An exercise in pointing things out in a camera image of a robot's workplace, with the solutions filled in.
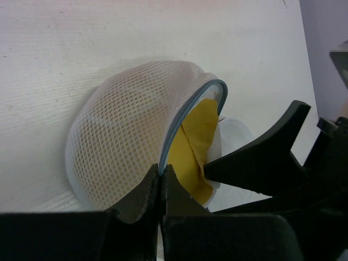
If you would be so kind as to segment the white mesh laundry bag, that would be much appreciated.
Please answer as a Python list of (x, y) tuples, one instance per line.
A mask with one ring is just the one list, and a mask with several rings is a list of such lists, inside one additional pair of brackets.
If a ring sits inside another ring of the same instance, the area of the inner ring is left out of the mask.
[(67, 138), (66, 173), (81, 204), (106, 210), (153, 164), (163, 171), (181, 123), (203, 99), (217, 102), (219, 117), (205, 164), (251, 142), (242, 122), (221, 116), (227, 93), (225, 82), (188, 61), (152, 61), (105, 80)]

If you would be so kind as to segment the yellow bra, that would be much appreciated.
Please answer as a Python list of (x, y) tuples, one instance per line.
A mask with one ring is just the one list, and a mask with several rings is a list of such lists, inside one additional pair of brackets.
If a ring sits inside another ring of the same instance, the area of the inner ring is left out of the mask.
[(204, 165), (219, 117), (215, 100), (203, 99), (181, 123), (169, 149), (172, 165), (182, 187), (201, 205), (208, 202), (213, 186), (204, 177)]

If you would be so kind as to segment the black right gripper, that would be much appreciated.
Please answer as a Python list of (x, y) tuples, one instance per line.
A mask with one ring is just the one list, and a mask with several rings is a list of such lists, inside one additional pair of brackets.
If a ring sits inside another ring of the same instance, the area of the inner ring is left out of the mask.
[(205, 165), (204, 174), (268, 196), (229, 213), (281, 215), (295, 231), (305, 260), (335, 260), (347, 249), (347, 119), (320, 119), (322, 131), (301, 165), (291, 148), (309, 110), (307, 103), (293, 101), (267, 132)]

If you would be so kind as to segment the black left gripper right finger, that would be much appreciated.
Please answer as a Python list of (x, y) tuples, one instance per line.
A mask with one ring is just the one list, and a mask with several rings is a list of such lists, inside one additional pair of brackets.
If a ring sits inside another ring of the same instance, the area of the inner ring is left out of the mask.
[(287, 221), (272, 214), (213, 214), (163, 173), (161, 233), (165, 260), (303, 260)]

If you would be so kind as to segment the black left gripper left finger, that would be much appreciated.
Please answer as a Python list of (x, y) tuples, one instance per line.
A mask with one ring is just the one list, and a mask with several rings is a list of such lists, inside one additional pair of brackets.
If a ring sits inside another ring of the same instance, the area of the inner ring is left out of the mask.
[(156, 260), (158, 167), (94, 212), (1, 214), (1, 260)]

